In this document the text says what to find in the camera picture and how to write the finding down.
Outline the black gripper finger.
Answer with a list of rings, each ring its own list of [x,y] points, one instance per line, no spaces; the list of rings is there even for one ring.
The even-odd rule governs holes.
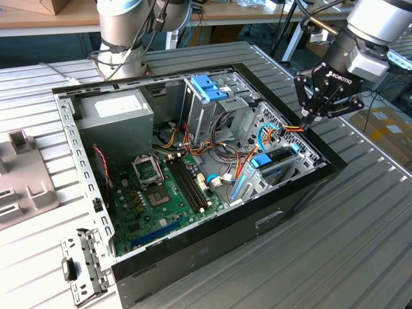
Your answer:
[[[333,119],[362,110],[364,107],[363,101],[357,95],[343,99],[338,99],[337,95],[332,95],[322,101],[315,100],[309,108],[309,112],[315,117]]]
[[[316,95],[308,96],[305,88],[306,78],[303,76],[294,77],[294,85],[297,94],[297,99],[301,107],[302,119],[299,127],[308,129],[315,119],[318,117],[318,110],[321,107],[321,101]]]

